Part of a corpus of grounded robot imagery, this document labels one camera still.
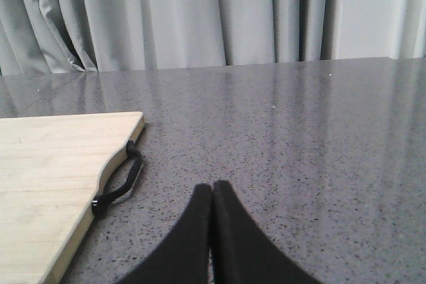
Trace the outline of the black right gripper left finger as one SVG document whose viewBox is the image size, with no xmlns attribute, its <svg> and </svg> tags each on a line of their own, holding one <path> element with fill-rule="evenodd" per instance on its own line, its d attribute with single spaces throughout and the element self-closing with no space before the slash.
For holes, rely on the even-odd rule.
<svg viewBox="0 0 426 284">
<path fill-rule="evenodd" d="M 119 283 L 207 283 L 212 188 L 197 184 L 158 247 Z"/>
</svg>

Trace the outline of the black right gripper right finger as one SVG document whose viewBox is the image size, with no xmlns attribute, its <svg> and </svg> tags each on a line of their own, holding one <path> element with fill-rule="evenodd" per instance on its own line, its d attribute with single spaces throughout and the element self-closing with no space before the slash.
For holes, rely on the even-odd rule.
<svg viewBox="0 0 426 284">
<path fill-rule="evenodd" d="M 319 282 L 268 239 L 225 180 L 214 183 L 211 248 L 216 283 Z"/>
</svg>

